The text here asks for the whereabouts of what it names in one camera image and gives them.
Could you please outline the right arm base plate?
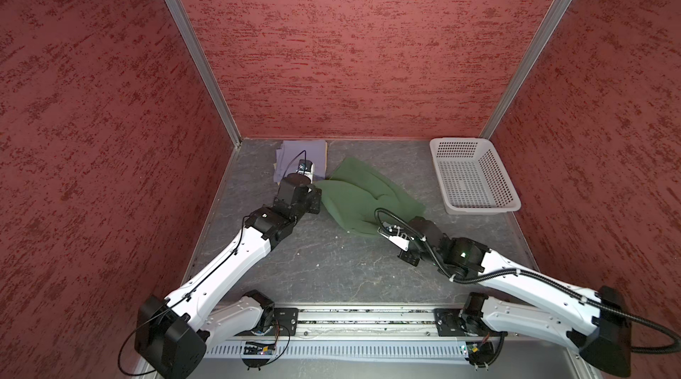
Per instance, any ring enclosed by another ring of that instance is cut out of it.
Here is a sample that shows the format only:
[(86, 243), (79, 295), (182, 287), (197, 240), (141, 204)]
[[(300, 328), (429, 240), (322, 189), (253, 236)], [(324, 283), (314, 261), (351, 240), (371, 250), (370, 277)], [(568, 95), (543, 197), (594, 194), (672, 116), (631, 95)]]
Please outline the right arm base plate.
[(434, 323), (438, 336), (444, 337), (498, 337), (502, 332), (494, 331), (482, 321), (482, 315), (470, 309), (436, 308)]

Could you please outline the green skirt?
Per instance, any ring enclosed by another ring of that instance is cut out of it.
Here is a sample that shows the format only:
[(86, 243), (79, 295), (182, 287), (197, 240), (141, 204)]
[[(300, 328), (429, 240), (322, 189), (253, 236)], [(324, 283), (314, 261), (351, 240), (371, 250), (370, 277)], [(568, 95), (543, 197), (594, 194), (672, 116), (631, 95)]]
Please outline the green skirt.
[(355, 157), (345, 158), (327, 180), (317, 182), (321, 203), (346, 232), (373, 237), (379, 234), (374, 212), (390, 210), (405, 221), (422, 216), (426, 206), (378, 170)]

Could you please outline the white plastic basket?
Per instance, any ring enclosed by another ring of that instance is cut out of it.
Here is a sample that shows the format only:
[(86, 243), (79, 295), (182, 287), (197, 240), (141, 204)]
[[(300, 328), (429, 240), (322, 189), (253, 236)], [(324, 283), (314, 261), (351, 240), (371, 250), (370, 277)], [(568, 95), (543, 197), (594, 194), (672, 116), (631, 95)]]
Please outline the white plastic basket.
[(448, 214), (497, 215), (521, 209), (512, 180), (487, 139), (432, 139), (429, 148)]

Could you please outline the lavender skirt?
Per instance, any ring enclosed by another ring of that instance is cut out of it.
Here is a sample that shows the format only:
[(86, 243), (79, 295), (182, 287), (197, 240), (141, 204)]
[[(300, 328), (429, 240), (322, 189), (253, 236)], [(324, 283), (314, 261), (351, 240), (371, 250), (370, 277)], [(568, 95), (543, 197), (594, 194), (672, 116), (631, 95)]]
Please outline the lavender skirt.
[(282, 178), (298, 170), (301, 161), (312, 163), (312, 181), (323, 180), (326, 176), (327, 142), (323, 139), (307, 141), (283, 141), (277, 149), (277, 165), (273, 181), (280, 183)]

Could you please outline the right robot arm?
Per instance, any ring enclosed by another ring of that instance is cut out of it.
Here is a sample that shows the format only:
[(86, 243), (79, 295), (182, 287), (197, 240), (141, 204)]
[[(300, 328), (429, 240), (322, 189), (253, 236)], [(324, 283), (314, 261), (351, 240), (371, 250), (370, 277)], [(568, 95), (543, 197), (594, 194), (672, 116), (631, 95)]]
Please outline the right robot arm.
[(405, 262), (418, 265), (426, 259), (456, 284), (482, 285), (514, 297), (510, 303), (473, 292), (459, 310), (436, 313), (443, 334), (482, 338), (466, 350), (471, 365), (487, 367), (498, 357), (503, 344), (490, 344), (488, 338), (517, 334), (560, 345), (604, 373), (631, 375), (631, 323), (614, 313), (624, 307), (616, 290), (555, 281), (483, 243), (450, 238), (422, 217), (384, 230)]

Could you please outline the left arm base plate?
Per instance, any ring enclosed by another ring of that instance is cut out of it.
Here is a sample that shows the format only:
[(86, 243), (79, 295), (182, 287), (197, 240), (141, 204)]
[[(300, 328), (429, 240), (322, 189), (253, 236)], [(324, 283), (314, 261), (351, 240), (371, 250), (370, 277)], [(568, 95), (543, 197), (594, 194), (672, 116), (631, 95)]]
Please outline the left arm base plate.
[(256, 326), (253, 329), (239, 332), (237, 336), (275, 337), (280, 332), (284, 333), (284, 337), (294, 336), (298, 316), (297, 308), (265, 308)]

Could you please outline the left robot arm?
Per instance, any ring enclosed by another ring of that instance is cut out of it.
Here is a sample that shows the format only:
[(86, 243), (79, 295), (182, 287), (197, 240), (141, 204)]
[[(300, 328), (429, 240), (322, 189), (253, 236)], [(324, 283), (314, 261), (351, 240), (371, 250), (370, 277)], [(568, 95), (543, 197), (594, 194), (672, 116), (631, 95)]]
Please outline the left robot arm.
[(282, 178), (270, 206), (246, 215), (239, 233), (198, 274), (166, 297), (150, 296), (138, 309), (131, 333), (135, 351), (163, 378), (186, 378), (206, 353), (244, 332), (278, 334), (275, 304), (252, 290), (223, 309), (218, 303), (234, 285), (291, 235), (306, 214), (317, 214), (321, 189), (309, 171)]

